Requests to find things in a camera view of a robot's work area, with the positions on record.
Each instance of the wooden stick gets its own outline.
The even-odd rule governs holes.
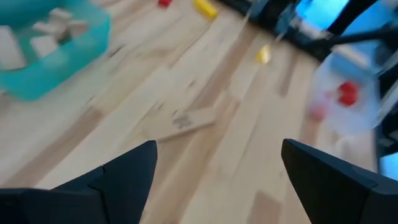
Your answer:
[[[162,141],[208,126],[214,122],[213,108],[204,108],[188,112],[174,119],[151,121],[149,125],[144,127],[144,131],[151,139]]]
[[[70,21],[68,23],[69,32],[73,38],[77,38],[84,34],[88,30],[88,27],[89,26],[86,21]]]
[[[71,18],[72,18],[72,13],[60,8],[55,8],[50,12],[50,21],[54,20],[57,22],[62,22],[65,25],[67,25]]]

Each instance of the wooden block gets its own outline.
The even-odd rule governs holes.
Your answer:
[[[57,27],[52,24],[46,24],[44,22],[36,22],[32,29],[37,32],[41,32],[48,35],[57,36]]]
[[[38,58],[43,58],[52,52],[56,51],[59,47],[55,37],[52,35],[45,35],[42,37],[34,37],[30,40],[30,44],[36,51]]]
[[[214,19],[218,15],[218,11],[217,11],[216,7],[214,7],[207,0],[194,0],[193,4],[207,18]]]
[[[0,63],[6,70],[26,67],[24,54],[8,26],[0,26]]]
[[[362,69],[369,68],[370,63],[368,58],[361,52],[350,47],[348,44],[334,46],[333,52],[344,56]]]
[[[271,59],[271,47],[269,44],[263,46],[256,56],[256,60],[263,64],[266,64]]]
[[[70,21],[68,23],[69,33],[73,38],[77,38],[78,36],[84,34],[88,28],[89,25],[86,21]]]
[[[178,118],[151,121],[144,131],[151,139],[161,141],[213,124],[215,119],[213,108],[204,108]]]
[[[68,24],[68,22],[70,21],[71,18],[72,18],[72,13],[70,13],[64,9],[55,8],[55,9],[51,10],[51,12],[50,12],[50,20],[56,19],[60,22],[65,23],[65,25]]]

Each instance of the clear plastic container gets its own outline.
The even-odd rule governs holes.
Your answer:
[[[0,70],[0,86],[22,100],[35,100],[88,65],[105,52],[108,46],[110,18],[102,9],[84,0],[15,0],[0,3],[0,18],[9,18],[1,25],[14,29],[28,66],[20,70]],[[38,59],[30,46],[32,37],[42,35],[30,27],[46,21],[48,13],[61,7],[73,13],[73,20],[84,20],[90,29],[83,35],[60,46],[48,56]]]
[[[358,101],[345,107],[338,102],[338,87],[352,81],[359,86]],[[331,54],[315,72],[310,105],[327,105],[325,122],[341,134],[353,134],[377,125],[380,107],[377,78],[340,55]]]

